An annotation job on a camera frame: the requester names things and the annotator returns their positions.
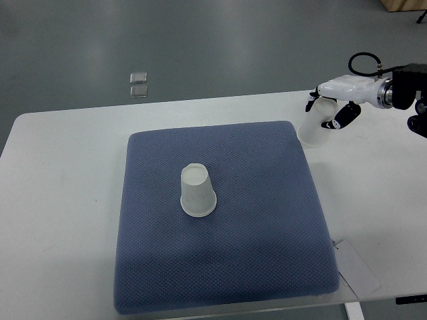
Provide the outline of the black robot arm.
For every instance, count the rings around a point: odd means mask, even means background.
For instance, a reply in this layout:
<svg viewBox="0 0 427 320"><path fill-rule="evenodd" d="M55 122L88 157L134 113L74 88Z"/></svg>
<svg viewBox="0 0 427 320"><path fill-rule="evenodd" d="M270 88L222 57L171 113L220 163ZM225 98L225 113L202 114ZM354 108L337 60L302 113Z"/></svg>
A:
<svg viewBox="0 0 427 320"><path fill-rule="evenodd" d="M377 71L363 73L353 68L353 60L360 56L371 57L376 61ZM410 63L384 69L379 57L369 52L359 52L352 55L348 61L351 73L363 77L380 78L385 73L391 73L391 82L380 91L381 103L389 104L395 109L407 110L415 105L416 114L409 117L409 130L426 137L426 64Z"/></svg>

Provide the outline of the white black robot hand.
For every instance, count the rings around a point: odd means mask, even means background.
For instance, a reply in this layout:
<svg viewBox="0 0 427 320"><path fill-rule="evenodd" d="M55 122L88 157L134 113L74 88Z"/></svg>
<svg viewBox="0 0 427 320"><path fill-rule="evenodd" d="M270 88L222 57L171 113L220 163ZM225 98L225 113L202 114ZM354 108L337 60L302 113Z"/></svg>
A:
<svg viewBox="0 0 427 320"><path fill-rule="evenodd" d="M321 97L348 102L333 119L321 123L321 127L325 129L343 129L361 114L362 103L369 103L379 109L393 108L392 80L358 75L337 77L318 85L313 92L309 93L305 112L309 112L315 101Z"/></svg>

